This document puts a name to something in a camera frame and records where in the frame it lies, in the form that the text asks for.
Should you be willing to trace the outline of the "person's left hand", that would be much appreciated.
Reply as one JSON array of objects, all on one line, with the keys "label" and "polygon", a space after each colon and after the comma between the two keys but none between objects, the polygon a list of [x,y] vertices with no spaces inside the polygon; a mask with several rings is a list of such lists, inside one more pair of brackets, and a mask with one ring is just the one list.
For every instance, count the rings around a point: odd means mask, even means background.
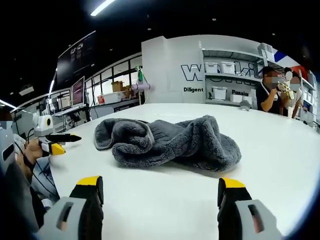
[{"label": "person's left hand", "polygon": [[28,161],[35,165],[39,158],[43,157],[43,149],[40,147],[39,140],[34,138],[25,142],[25,155]]}]

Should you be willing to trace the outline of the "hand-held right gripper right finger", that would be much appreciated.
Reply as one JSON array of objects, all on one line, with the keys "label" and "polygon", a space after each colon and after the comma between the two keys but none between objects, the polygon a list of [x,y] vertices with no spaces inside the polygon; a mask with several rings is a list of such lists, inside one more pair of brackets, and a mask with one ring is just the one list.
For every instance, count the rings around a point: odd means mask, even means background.
[{"label": "hand-held right gripper right finger", "polygon": [[217,192],[218,238],[220,240],[281,240],[276,217],[257,199],[252,199],[238,180],[221,177]]}]

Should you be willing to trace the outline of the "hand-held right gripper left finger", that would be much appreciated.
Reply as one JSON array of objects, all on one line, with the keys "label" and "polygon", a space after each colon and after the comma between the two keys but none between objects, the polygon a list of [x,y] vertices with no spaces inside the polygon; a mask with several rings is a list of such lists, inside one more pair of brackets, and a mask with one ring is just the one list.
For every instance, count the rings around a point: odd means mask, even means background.
[{"label": "hand-held right gripper left finger", "polygon": [[69,197],[61,197],[44,215],[37,239],[101,240],[103,204],[103,177],[79,180]]}]

